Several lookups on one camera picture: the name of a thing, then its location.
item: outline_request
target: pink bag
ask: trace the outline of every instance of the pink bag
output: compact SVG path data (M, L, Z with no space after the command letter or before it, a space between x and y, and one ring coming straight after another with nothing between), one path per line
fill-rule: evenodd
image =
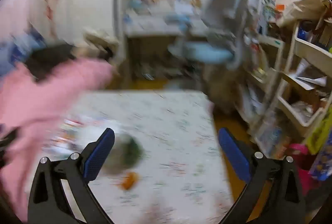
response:
M291 144L288 148L293 150L291 156L298 167L303 196L306 196L309 190L320 186L320 182L313 179L309 174L310 167L316 156L310 155L308 148L303 144Z

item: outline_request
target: desk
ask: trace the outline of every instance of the desk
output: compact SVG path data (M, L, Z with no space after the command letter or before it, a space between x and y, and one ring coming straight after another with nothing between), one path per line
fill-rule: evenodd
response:
M196 91L89 93L74 105L73 113L102 112L130 126L145 150L131 169L140 175L131 190L117 186L123 175L100 172L89 183L116 224L218 223L230 209L231 189L208 105ZM73 198L68 200L73 207Z
M125 33L128 38L142 38L149 36L180 36L179 25L166 24L163 16L138 15L125 24ZM193 37L206 37L208 27L200 17L191 17L191 34Z

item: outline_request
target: orange object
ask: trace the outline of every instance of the orange object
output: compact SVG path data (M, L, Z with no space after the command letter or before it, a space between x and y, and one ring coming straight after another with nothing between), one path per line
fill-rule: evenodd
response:
M277 4L276 5L276 10L279 12L282 12L285 10L285 5L284 4Z
M134 184L138 181L138 174L134 172L127 173L127 177L121 183L121 187L125 190L131 189Z

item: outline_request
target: blue gripper pad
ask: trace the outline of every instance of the blue gripper pad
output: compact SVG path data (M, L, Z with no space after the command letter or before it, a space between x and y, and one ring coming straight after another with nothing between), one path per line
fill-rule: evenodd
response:
M95 148L83 164L82 174L85 182L88 183L97 178L100 169L114 145L114 141L114 131L107 128L96 142L87 145L87 147L94 145Z
M239 149L234 138L228 133L227 129L222 128L219 131L219 144L225 152L239 179L248 184L251 180L250 163Z

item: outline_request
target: metal screw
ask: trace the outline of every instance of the metal screw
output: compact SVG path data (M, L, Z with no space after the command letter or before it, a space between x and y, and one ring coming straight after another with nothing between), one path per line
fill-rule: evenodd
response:
M78 159L79 156L80 156L79 153L73 153L73 154L71 154L70 158L75 160L75 159Z
M255 152L255 158L256 159L262 159L263 158L263 153L262 152Z
M47 162L48 158L47 157L43 157L41 158L40 162L41 164L45 164Z
M292 163L294 160L291 156L287 156L286 161L288 161L289 163Z

